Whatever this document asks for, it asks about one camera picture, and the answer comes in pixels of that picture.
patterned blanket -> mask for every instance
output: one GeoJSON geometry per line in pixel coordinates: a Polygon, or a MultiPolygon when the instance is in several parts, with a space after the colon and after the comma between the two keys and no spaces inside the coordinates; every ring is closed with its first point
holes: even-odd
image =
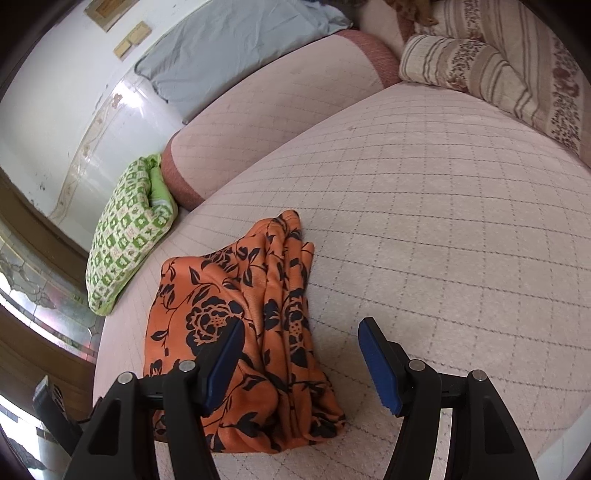
{"type": "Polygon", "coordinates": [[[417,25],[400,78],[470,93],[591,166],[591,89],[558,37],[519,0],[443,0],[417,25]]]}

